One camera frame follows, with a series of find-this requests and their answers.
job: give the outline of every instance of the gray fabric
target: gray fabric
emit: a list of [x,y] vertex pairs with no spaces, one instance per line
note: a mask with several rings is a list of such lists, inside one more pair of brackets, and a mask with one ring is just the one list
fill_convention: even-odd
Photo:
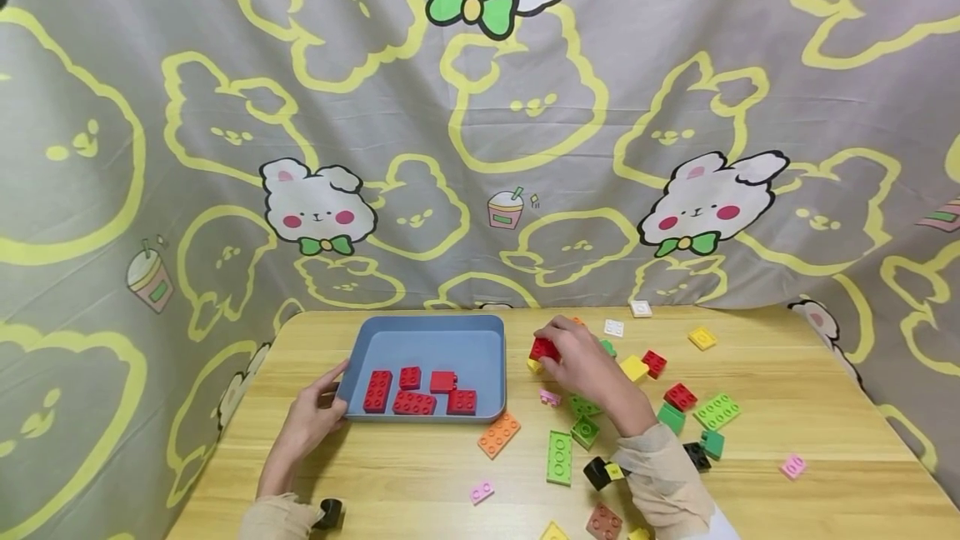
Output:
[[484,1],[8,0],[0,540],[162,538],[322,308],[790,305],[960,498],[958,0]]

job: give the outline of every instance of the left hand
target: left hand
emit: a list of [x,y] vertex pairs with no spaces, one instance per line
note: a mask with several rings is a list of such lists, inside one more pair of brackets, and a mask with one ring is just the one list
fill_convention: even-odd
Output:
[[329,433],[340,430],[347,402],[334,396],[340,387],[340,382],[335,380],[347,369],[347,364],[347,361],[340,363],[299,391],[273,444],[277,457],[283,456],[292,463],[301,462]]

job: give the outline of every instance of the sleeve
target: sleeve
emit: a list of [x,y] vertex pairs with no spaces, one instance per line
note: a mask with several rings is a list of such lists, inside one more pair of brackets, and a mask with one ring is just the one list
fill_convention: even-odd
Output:
[[738,540],[669,427],[621,438],[612,460],[627,474],[634,506],[657,540]]
[[296,494],[260,497],[242,516],[239,540],[308,540],[317,513]]

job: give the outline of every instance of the gray tray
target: gray tray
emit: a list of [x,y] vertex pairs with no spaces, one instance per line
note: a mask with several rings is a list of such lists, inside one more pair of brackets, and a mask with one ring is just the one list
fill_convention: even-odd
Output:
[[[393,414],[400,369],[421,368],[421,387],[430,394],[430,373],[454,371],[457,388],[476,390],[475,415],[447,415],[447,395],[432,394],[433,415]],[[393,374],[387,412],[363,409],[367,384],[375,370]],[[354,421],[490,423],[507,406],[506,342],[503,321],[495,315],[409,315],[371,317],[360,327],[337,396],[347,401],[347,418]]]

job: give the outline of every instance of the right hand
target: right hand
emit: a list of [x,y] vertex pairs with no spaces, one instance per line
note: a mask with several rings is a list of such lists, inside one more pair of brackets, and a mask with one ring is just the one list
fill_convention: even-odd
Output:
[[586,326],[557,315],[534,336],[551,340],[560,351],[561,362],[550,357],[541,357],[539,362],[570,393],[580,394],[605,410],[616,401],[643,394]]

